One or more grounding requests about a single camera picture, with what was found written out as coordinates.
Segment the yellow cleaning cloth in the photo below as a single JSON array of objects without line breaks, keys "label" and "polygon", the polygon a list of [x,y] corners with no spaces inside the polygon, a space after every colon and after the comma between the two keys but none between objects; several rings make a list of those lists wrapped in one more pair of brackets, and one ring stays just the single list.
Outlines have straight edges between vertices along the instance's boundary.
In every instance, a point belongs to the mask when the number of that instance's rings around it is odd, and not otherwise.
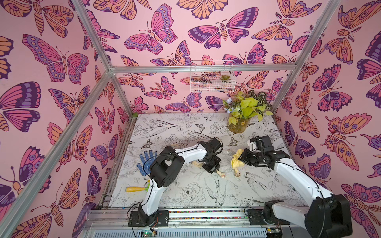
[{"label": "yellow cleaning cloth", "polygon": [[232,155],[231,166],[235,172],[237,172],[239,168],[245,166],[245,163],[239,160],[243,152],[243,149],[238,149],[237,152]]}]

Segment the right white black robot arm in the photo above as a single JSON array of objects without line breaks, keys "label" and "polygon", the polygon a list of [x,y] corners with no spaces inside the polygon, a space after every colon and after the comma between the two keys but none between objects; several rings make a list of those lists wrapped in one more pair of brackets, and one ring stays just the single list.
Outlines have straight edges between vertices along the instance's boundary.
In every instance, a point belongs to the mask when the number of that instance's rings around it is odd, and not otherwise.
[{"label": "right white black robot arm", "polygon": [[248,140],[239,160],[254,167],[267,167],[289,182],[306,202],[305,206],[289,205],[282,200],[268,201],[263,218],[268,224],[284,220],[305,229],[312,238],[343,238],[352,235],[349,201],[320,186],[299,169],[284,151],[275,150],[269,136]]}]

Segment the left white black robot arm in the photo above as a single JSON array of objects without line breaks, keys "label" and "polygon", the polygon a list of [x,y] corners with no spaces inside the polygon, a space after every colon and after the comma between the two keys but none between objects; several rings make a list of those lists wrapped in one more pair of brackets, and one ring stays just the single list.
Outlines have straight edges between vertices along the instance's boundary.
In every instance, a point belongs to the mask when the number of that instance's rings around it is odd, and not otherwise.
[{"label": "left white black robot arm", "polygon": [[150,184],[148,192],[138,206],[137,211],[131,211],[129,227],[150,227],[159,222],[164,223],[163,217],[167,212],[159,211],[159,202],[167,187],[171,185],[179,175],[185,164],[201,164],[201,167],[210,174],[217,173],[222,178],[226,175],[220,171],[221,159],[218,157],[223,150],[222,141],[214,137],[210,141],[200,141],[196,145],[174,149],[167,146],[150,165]]}]

